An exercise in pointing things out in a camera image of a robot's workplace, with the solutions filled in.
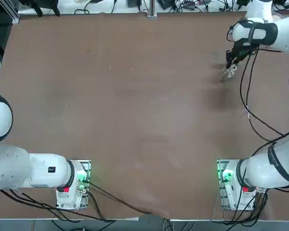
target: metal bracket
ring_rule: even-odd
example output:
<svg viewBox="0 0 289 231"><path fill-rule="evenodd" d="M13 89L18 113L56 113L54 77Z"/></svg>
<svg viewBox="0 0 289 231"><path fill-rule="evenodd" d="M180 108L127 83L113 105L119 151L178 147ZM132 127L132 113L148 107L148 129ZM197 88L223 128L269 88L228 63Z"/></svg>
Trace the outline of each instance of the metal bracket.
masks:
<svg viewBox="0 0 289 231"><path fill-rule="evenodd" d="M17 13L15 6L13 5L11 0L0 0L0 5L5 10L5 12L12 19L13 24L19 23L19 14Z"/></svg>
<svg viewBox="0 0 289 231"><path fill-rule="evenodd" d="M158 18L158 14L155 12L155 0L150 0L150 8L147 17Z"/></svg>
<svg viewBox="0 0 289 231"><path fill-rule="evenodd" d="M87 173L87 181L90 181L90 173L91 173L91 160L77 160L81 163L81 165L83 166L83 168L85 169L86 173ZM85 209L88 207L88 195L83 195L82 199L81 199L81 205L80 205L80 209Z"/></svg>
<svg viewBox="0 0 289 231"><path fill-rule="evenodd" d="M227 192L225 189L225 185L223 183L223 179L221 177L223 171L226 169L227 164L229 163L229 159L218 159L217 160L217 173L218 173L218 182L220 185L220 196L222 201L223 209L230 209L230 205L228 202Z"/></svg>

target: white cylinder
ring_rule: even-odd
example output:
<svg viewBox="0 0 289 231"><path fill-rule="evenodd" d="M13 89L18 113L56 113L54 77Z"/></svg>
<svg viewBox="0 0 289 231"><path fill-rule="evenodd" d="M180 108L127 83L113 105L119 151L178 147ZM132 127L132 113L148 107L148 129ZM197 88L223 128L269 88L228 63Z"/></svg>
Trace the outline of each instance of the white cylinder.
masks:
<svg viewBox="0 0 289 231"><path fill-rule="evenodd" d="M289 138L285 138L275 144L274 151L282 167L289 174ZM270 163L267 148L242 163L242 175L244 174L245 166L247 168L244 181L250 186L277 188L289 185L289 182Z"/></svg>
<svg viewBox="0 0 289 231"><path fill-rule="evenodd" d="M0 189L18 188L30 171L30 159L26 150L0 144Z"/></svg>
<svg viewBox="0 0 289 231"><path fill-rule="evenodd" d="M262 18L267 22L272 22L272 1L253 0L248 5L246 18Z"/></svg>
<svg viewBox="0 0 289 231"><path fill-rule="evenodd" d="M30 153L31 172L22 188L51 188L67 184L71 166L63 156L49 153Z"/></svg>
<svg viewBox="0 0 289 231"><path fill-rule="evenodd" d="M289 54L289 17L274 23L278 27L278 34L271 48Z"/></svg>

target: black strap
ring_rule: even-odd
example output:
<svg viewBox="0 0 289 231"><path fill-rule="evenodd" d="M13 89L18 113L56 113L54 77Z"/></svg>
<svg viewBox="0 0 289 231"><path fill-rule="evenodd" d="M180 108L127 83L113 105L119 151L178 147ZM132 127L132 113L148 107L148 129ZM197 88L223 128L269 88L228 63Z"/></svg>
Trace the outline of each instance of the black strap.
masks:
<svg viewBox="0 0 289 231"><path fill-rule="evenodd" d="M68 164L70 165L71 167L71 176L70 178L68 179L68 182L64 185L64 186L61 186L61 187L57 187L57 190L59 192L63 192L64 191L64 188L69 188L72 186L72 183L74 181L74 177L75 177L75 169L74 169L74 166L72 164L72 162L70 160L67 160Z"/></svg>
<svg viewBox="0 0 289 231"><path fill-rule="evenodd" d="M274 167L276 168L276 170L279 172L279 174L286 180L289 182L289 174L288 172L284 169L284 167L281 165L278 157L276 156L275 150L274 150L274 145L275 142L272 143L272 145L270 147L268 147L268 158L269 158L269 162L270 165L274 165Z"/></svg>

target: metal frame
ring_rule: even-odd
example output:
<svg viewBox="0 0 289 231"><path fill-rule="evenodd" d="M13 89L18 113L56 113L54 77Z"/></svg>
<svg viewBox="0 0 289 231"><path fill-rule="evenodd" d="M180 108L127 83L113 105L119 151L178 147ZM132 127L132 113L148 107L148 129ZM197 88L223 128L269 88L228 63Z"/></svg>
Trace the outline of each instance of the metal frame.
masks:
<svg viewBox="0 0 289 231"><path fill-rule="evenodd" d="M147 16L148 18L158 17L158 14L155 12L155 0L150 0L150 8Z"/></svg>
<svg viewBox="0 0 289 231"><path fill-rule="evenodd" d="M15 6L11 2L11 0L0 0L0 5L5 10L5 12L10 16L12 19L13 24L19 23L19 14L17 13Z"/></svg>

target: black label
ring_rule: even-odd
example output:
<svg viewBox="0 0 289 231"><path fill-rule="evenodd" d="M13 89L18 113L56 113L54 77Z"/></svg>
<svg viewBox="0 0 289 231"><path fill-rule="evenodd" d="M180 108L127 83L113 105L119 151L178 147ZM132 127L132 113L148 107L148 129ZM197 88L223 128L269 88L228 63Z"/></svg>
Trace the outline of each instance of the black label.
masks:
<svg viewBox="0 0 289 231"><path fill-rule="evenodd" d="M48 173L56 172L56 167L48 167Z"/></svg>

